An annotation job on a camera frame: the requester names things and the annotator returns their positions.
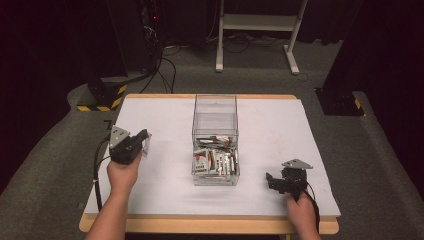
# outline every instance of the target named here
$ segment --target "human hand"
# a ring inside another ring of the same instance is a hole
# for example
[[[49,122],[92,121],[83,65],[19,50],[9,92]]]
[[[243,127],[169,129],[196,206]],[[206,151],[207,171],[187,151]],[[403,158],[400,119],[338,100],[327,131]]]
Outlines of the human hand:
[[[143,150],[135,157],[134,161],[129,165],[119,164],[110,161],[107,166],[107,173],[111,186],[111,195],[129,196],[138,178],[138,167],[141,162]]]
[[[321,239],[316,229],[314,206],[304,192],[300,193],[297,202],[292,194],[288,195],[287,217],[301,239]]]

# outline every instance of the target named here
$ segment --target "gray carpet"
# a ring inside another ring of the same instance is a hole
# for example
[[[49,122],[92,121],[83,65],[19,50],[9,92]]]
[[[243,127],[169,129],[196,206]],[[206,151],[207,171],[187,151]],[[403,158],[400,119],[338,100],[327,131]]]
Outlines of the gray carpet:
[[[240,45],[227,44],[237,51]],[[342,216],[340,231],[323,239],[424,239],[424,204],[396,158],[364,93],[355,92],[365,117],[325,116],[314,93],[340,44],[297,43],[301,74],[291,75],[281,45],[224,53],[215,72],[215,51],[171,48],[177,67],[175,93],[293,94],[302,100]],[[172,79],[172,66],[160,72]],[[130,84],[139,92],[146,80]],[[35,146],[0,196],[0,239],[83,239],[78,224],[92,187],[92,161],[107,121],[116,112],[79,112],[85,86],[69,93],[68,115]],[[156,76],[146,93],[164,93]]]

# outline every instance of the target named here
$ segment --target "forearm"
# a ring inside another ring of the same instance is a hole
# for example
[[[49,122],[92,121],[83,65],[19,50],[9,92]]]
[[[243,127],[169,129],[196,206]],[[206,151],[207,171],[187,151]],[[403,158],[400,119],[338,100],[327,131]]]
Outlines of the forearm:
[[[128,199],[125,194],[111,193],[85,239],[124,239]]]

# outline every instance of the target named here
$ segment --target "clear plastic container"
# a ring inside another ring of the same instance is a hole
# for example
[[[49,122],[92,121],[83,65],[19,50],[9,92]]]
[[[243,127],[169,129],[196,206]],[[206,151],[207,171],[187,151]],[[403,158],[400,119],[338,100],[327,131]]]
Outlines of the clear plastic container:
[[[196,95],[192,137],[194,184],[235,186],[240,176],[237,97]]]

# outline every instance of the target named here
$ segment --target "white metal frame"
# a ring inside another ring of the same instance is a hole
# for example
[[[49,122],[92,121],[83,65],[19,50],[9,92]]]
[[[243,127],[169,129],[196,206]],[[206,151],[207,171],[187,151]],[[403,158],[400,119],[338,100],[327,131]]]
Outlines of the white metal frame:
[[[302,0],[299,12],[296,16],[276,16],[276,15],[245,15],[245,14],[225,14],[224,0],[221,0],[219,18],[218,49],[216,54],[216,71],[224,70],[223,32],[224,29],[238,30],[262,30],[262,31],[287,31],[292,32],[289,45],[284,45],[284,53],[290,65],[293,75],[299,74],[296,60],[293,55],[293,47],[299,32],[300,25],[305,12],[308,0]]]

